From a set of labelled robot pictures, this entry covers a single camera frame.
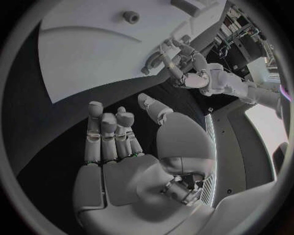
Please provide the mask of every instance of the humanoid robot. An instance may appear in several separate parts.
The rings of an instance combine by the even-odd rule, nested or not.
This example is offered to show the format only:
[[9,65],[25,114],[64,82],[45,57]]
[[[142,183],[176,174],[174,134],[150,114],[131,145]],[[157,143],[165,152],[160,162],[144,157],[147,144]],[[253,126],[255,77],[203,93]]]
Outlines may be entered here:
[[[260,103],[281,116],[279,94],[243,82],[220,64],[208,64],[187,44],[173,40],[181,54],[191,57],[196,73],[184,74],[166,55],[162,61],[174,85],[199,88],[203,95],[229,94]],[[212,140],[191,118],[146,94],[139,106],[160,125],[157,158],[143,153],[132,131],[134,115],[120,107],[114,115],[103,105],[89,104],[85,165],[73,192],[76,216],[89,234],[169,234],[191,214],[203,216],[203,182],[216,168]],[[185,180],[189,177],[192,184]]]

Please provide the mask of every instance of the curved white panel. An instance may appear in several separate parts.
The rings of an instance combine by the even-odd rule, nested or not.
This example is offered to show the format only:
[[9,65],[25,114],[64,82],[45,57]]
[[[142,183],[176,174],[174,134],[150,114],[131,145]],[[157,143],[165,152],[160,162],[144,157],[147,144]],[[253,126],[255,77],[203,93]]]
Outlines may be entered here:
[[[169,0],[64,0],[42,21],[39,60],[53,103],[107,83],[144,76],[147,58],[169,37],[192,39],[215,24],[226,0],[197,18],[172,6]],[[140,14],[136,24],[122,12]],[[169,49],[174,57],[178,49]],[[156,75],[163,65],[152,69]]]

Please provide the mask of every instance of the robotic arm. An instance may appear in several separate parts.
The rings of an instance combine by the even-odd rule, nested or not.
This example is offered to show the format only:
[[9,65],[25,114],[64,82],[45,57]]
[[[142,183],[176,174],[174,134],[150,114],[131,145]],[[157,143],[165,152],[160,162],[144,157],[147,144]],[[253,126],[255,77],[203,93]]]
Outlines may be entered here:
[[238,97],[248,104],[259,103],[275,109],[279,117],[281,113],[280,95],[258,88],[253,82],[243,82],[240,77],[223,70],[217,63],[208,64],[204,56],[191,46],[173,40],[172,43],[181,49],[181,54],[191,57],[196,73],[184,74],[168,57],[162,59],[175,81],[175,86],[181,88],[199,88],[203,95],[228,94]]

